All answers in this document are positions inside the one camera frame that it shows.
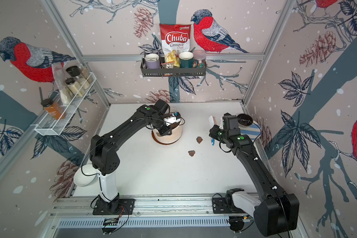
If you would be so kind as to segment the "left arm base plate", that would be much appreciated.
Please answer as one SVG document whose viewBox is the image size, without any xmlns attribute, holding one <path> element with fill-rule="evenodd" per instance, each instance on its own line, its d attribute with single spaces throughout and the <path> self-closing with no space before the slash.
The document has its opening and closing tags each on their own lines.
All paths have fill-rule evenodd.
<svg viewBox="0 0 357 238">
<path fill-rule="evenodd" d="M 93 215 L 131 215 L 133 213 L 135 199 L 118 199 L 110 203 L 105 202 L 101 197 L 93 207 Z"/>
</svg>

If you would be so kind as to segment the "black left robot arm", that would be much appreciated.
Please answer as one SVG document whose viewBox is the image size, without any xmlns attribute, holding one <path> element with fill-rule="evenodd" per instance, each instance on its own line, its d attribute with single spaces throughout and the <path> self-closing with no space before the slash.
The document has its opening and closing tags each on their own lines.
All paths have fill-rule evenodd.
<svg viewBox="0 0 357 238">
<path fill-rule="evenodd" d="M 179 112 L 171 112 L 170 106 L 163 100 L 154 105 L 142 105 L 124 123 L 111 132 L 91 139 L 89 159 L 97 171 L 101 192 L 99 201 L 108 208 L 117 207 L 119 192 L 116 187 L 116 169 L 120 165 L 117 151 L 139 130 L 151 126 L 162 137 L 172 134 L 172 126 L 182 121 Z"/>
</svg>

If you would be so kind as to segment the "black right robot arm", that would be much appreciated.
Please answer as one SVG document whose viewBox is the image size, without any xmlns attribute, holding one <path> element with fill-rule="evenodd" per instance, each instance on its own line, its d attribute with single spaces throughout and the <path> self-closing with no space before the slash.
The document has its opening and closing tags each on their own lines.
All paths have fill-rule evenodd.
<svg viewBox="0 0 357 238">
<path fill-rule="evenodd" d="M 295 230 L 299 212 L 297 197 L 288 194 L 271 175 L 253 141 L 248 135 L 241 134 L 237 116 L 226 113 L 222 122 L 223 126 L 220 128 L 214 125 L 209 135 L 220 144 L 225 144 L 243 164 L 257 190 L 258 198 L 241 188 L 229 189 L 224 197 L 212 198 L 213 212 L 245 212 L 253 218 L 265 237 Z"/>
</svg>

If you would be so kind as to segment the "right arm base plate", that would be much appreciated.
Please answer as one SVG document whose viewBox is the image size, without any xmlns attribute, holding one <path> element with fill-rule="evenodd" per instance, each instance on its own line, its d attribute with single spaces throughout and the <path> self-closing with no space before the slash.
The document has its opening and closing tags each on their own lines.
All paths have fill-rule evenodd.
<svg viewBox="0 0 357 238">
<path fill-rule="evenodd" d="M 214 214 L 247 214 L 247 212 L 234 205 L 228 205 L 224 197 L 212 197 L 211 202 Z"/>
</svg>

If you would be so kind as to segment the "cream ceramic flower pot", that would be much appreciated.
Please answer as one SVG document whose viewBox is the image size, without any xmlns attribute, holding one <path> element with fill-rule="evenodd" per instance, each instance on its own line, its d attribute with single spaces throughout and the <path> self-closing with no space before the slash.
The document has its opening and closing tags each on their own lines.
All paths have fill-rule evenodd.
<svg viewBox="0 0 357 238">
<path fill-rule="evenodd" d="M 153 129 L 152 136 L 154 140 L 160 144 L 173 144 L 181 138 L 184 119 L 179 111 L 173 108 L 164 114 L 163 120 L 165 124 L 170 127 L 171 132 L 168 135 L 162 136 L 157 129 Z"/>
</svg>

